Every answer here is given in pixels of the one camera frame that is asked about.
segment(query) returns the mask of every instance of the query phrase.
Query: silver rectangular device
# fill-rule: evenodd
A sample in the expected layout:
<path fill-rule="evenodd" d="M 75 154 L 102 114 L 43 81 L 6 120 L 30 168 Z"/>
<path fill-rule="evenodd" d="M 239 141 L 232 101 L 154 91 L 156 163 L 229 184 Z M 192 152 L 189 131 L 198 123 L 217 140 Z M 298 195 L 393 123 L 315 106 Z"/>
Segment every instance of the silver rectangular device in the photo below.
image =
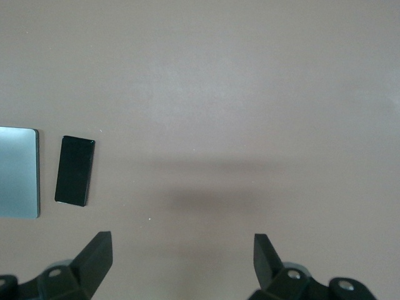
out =
<path fill-rule="evenodd" d="M 0 217 L 39 216 L 39 134 L 0 127 Z"/>

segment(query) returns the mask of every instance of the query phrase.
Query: black smartphone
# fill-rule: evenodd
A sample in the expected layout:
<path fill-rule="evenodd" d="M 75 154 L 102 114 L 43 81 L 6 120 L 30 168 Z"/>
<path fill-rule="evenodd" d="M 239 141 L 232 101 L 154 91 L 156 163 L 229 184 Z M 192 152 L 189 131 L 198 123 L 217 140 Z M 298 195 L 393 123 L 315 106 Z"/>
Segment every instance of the black smartphone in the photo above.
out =
<path fill-rule="evenodd" d="M 64 136 L 56 186 L 57 202 L 85 206 L 94 154 L 94 141 Z"/>

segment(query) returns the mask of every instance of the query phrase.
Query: silver screw head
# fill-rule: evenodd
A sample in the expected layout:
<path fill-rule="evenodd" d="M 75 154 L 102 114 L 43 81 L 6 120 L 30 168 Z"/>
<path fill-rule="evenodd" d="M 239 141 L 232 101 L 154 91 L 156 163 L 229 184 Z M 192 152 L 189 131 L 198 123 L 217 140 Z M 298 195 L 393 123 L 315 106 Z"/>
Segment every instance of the silver screw head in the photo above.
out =
<path fill-rule="evenodd" d="M 339 286 L 342 289 L 345 289 L 347 291 L 353 291 L 354 290 L 354 286 L 347 280 L 340 280 L 339 281 Z"/>
<path fill-rule="evenodd" d="M 291 278 L 291 279 L 300 279 L 300 273 L 297 272 L 296 270 L 289 270 L 289 272 L 287 272 L 287 275 Z"/>

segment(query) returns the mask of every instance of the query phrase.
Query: table surface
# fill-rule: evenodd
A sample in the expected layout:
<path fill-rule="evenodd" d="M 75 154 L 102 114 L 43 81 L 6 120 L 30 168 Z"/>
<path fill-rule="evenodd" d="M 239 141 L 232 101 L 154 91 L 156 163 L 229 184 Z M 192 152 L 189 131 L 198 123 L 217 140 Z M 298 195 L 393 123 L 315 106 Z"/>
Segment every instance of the table surface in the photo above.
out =
<path fill-rule="evenodd" d="M 0 126 L 40 138 L 20 282 L 111 231 L 94 299 L 247 299 L 254 233 L 316 280 L 400 294 L 400 2 L 1 1 Z M 54 201 L 96 140 L 86 207 Z"/>

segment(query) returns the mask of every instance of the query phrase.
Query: silver laptop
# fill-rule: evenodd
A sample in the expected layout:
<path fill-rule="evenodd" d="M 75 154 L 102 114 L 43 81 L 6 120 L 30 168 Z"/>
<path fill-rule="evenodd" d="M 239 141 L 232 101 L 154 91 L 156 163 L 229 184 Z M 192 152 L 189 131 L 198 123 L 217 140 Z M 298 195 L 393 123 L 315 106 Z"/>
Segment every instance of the silver laptop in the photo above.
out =
<path fill-rule="evenodd" d="M 0 127 L 0 217 L 34 219 L 39 208 L 38 132 Z"/>

